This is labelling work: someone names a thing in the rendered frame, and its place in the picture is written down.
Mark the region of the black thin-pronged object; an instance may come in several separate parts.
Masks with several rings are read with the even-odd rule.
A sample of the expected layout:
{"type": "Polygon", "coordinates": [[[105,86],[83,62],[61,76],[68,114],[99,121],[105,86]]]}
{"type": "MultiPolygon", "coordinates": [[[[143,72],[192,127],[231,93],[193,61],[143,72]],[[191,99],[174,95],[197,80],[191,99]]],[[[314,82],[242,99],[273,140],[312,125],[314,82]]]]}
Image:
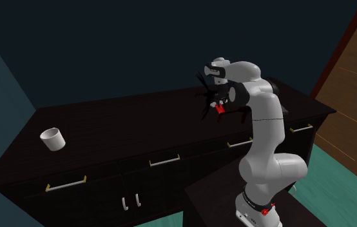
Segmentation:
{"type": "Polygon", "coordinates": [[[205,107],[203,109],[203,116],[202,116],[202,120],[206,118],[206,115],[209,113],[209,109],[211,108],[210,104],[213,102],[213,98],[215,97],[215,95],[217,94],[216,90],[210,90],[204,77],[201,75],[200,72],[197,72],[196,74],[197,79],[201,82],[201,84],[204,86],[204,88],[206,89],[206,91],[204,93],[199,93],[199,94],[195,94],[195,96],[204,96],[205,99],[205,107]]]}

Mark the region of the dark wooden sideboard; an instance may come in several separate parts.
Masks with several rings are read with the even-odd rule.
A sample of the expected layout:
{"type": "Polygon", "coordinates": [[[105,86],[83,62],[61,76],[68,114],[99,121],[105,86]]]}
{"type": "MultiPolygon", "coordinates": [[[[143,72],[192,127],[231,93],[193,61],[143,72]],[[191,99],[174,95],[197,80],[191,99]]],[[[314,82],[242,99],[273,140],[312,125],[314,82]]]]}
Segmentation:
{"type": "Polygon", "coordinates": [[[44,227],[135,227],[183,212],[185,189],[251,146],[251,116],[201,87],[38,109],[0,157],[0,193],[44,227]],[[66,145],[40,139],[58,128],[66,145]]]}

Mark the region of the brown wooden door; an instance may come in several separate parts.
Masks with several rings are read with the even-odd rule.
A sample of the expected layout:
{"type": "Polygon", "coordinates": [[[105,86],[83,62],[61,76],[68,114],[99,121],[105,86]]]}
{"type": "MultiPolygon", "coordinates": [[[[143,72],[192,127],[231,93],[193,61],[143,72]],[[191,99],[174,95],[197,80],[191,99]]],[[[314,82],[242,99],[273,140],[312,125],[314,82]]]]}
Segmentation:
{"type": "Polygon", "coordinates": [[[336,110],[317,131],[315,145],[357,176],[357,11],[311,97],[336,110]]]}

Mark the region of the dark robot stand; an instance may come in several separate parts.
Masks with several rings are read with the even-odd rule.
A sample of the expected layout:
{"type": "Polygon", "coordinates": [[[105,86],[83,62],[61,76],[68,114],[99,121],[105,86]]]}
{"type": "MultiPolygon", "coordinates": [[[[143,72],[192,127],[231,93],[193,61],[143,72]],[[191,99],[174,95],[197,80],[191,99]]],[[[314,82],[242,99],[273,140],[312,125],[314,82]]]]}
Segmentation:
{"type": "MultiPolygon", "coordinates": [[[[235,215],[235,199],[245,185],[239,162],[236,159],[185,189],[183,227],[246,227],[235,215]]],[[[286,190],[272,201],[283,227],[327,227],[286,190]]]]}

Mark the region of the white cup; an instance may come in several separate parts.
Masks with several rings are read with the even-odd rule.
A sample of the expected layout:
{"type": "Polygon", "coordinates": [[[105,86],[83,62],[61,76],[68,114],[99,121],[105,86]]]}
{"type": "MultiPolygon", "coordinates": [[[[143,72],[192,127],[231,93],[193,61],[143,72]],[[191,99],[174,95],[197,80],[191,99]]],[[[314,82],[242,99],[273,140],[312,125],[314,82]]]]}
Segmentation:
{"type": "Polygon", "coordinates": [[[40,139],[50,151],[58,151],[64,148],[66,141],[58,128],[50,128],[40,134],[40,139]]]}

